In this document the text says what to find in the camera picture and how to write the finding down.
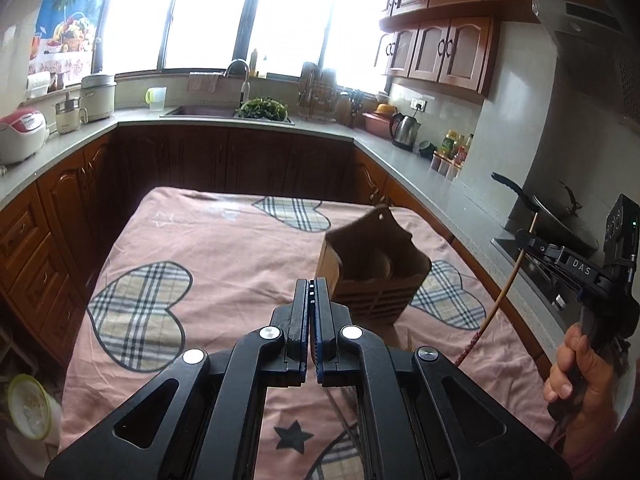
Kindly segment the person's right hand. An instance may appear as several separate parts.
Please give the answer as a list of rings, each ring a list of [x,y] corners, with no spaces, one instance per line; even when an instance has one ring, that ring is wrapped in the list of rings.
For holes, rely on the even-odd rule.
[[[579,324],[570,326],[544,383],[544,400],[549,405],[579,402],[555,441],[563,442],[561,456],[570,468],[586,466],[613,437],[617,425],[614,392],[614,368],[594,352]]]

